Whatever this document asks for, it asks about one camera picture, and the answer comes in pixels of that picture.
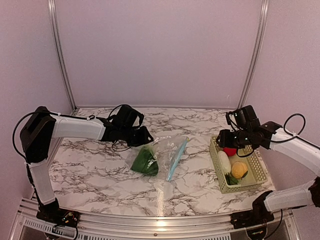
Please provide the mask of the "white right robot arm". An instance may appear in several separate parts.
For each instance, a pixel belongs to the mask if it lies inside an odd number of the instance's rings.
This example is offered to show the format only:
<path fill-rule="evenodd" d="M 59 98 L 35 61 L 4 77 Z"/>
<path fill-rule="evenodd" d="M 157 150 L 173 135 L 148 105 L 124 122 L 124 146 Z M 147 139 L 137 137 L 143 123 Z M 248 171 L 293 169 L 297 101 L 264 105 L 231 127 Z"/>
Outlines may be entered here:
<path fill-rule="evenodd" d="M 251 105 L 229 111 L 225 114 L 230 129 L 222 129 L 216 143 L 221 148 L 240 150 L 250 146 L 253 150 L 262 147 L 280 153 L 306 167 L 315 179 L 305 184 L 284 190 L 261 194 L 253 203 L 247 219 L 258 224 L 267 213 L 281 209 L 306 206 L 320 206 L 320 147 L 291 132 L 285 124 L 274 121 L 261 123 Z"/>

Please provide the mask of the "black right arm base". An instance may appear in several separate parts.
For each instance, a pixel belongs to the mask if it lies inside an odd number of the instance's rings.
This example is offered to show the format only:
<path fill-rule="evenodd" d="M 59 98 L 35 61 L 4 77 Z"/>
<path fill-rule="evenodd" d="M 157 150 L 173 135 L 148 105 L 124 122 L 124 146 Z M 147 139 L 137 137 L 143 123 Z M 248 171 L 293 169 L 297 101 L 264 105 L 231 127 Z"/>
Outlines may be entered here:
<path fill-rule="evenodd" d="M 230 216 L 230 223 L 234 229 L 253 227 L 256 225 L 263 225 L 275 219 L 272 212 L 267 211 L 264 204 L 266 197 L 272 193 L 272 190 L 262 193 L 258 198 L 252 202 L 252 209 L 232 213 Z"/>

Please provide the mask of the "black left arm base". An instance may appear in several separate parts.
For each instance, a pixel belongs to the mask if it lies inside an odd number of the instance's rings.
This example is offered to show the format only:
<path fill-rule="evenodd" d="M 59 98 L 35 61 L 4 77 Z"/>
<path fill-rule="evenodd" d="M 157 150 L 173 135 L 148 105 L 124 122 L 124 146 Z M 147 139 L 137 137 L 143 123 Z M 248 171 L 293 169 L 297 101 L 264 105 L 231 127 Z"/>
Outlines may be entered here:
<path fill-rule="evenodd" d="M 49 204 L 43 204 L 38 200 L 36 217 L 40 220 L 53 223 L 56 226 L 76 228 L 78 226 L 80 213 L 78 211 L 60 208 L 57 199 Z"/>

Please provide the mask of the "clear zip top bag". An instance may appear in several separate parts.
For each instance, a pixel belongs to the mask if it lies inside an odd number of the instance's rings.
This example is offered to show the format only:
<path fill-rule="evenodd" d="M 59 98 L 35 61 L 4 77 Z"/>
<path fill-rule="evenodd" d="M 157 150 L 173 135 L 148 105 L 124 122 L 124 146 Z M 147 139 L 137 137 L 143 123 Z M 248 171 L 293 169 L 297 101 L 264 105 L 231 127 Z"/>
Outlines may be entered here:
<path fill-rule="evenodd" d="M 140 149 L 143 146 L 149 146 L 153 149 L 154 156 L 157 159 L 159 168 L 158 174 L 156 176 L 148 176 L 142 173 L 139 174 L 170 182 L 189 141 L 190 138 L 183 135 L 157 137 L 154 142 L 130 149 L 127 159 L 125 160 L 125 165 L 131 170 L 131 166 Z"/>

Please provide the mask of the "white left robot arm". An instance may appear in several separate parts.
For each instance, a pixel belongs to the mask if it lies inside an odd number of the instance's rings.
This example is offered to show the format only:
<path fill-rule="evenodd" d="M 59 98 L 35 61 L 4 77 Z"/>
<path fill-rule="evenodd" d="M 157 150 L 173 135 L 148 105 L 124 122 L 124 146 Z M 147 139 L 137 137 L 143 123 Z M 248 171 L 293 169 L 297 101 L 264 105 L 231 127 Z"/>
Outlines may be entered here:
<path fill-rule="evenodd" d="M 38 201 L 44 205 L 43 213 L 53 223 L 63 219 L 48 171 L 49 149 L 52 139 L 76 138 L 116 143 L 123 141 L 128 147 L 139 147 L 153 142 L 143 125 L 144 115 L 127 104 L 117 114 L 107 118 L 90 115 L 78 117 L 50 112 L 40 106 L 29 115 L 20 131 L 20 141 Z"/>

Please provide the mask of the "red fake apple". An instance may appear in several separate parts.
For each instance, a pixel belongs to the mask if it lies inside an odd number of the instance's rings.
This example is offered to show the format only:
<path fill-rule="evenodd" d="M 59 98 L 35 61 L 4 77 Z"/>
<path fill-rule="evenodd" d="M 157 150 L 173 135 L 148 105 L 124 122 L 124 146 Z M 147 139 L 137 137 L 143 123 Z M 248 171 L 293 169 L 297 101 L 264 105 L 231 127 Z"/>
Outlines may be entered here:
<path fill-rule="evenodd" d="M 223 151 L 226 153 L 226 155 L 228 157 L 233 157 L 234 155 L 237 154 L 237 149 L 236 148 L 224 147 Z"/>

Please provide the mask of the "yellow fake fruit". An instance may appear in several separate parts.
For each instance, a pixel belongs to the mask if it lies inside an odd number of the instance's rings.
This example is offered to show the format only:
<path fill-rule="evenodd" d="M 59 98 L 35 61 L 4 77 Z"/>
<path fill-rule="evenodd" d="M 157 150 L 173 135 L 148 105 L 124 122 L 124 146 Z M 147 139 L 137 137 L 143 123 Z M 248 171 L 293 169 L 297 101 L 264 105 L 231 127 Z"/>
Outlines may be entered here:
<path fill-rule="evenodd" d="M 248 166 L 244 162 L 236 161 L 231 166 L 231 174 L 237 180 L 244 178 L 247 172 L 248 172 Z"/>

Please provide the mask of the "fake bok choy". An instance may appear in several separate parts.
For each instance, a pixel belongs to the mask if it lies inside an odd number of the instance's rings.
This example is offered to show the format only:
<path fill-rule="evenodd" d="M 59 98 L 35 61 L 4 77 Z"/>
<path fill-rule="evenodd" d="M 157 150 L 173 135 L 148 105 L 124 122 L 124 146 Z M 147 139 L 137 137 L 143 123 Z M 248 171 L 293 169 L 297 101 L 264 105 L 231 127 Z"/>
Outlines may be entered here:
<path fill-rule="evenodd" d="M 227 182 L 228 185 L 237 185 L 239 184 L 239 181 L 234 177 L 232 176 L 231 174 L 231 171 L 232 171 L 232 167 L 231 167 L 231 163 L 230 163 L 230 160 L 228 158 L 228 155 L 220 150 L 218 153 L 218 159 L 219 159 L 219 162 L 220 162 L 220 165 L 221 165 L 221 169 L 222 169 L 222 172 L 223 172 L 223 175 L 225 177 L 225 180 Z"/>
<path fill-rule="evenodd" d="M 153 149 L 150 146 L 143 146 L 130 169 L 146 176 L 156 176 L 159 172 L 159 166 Z"/>

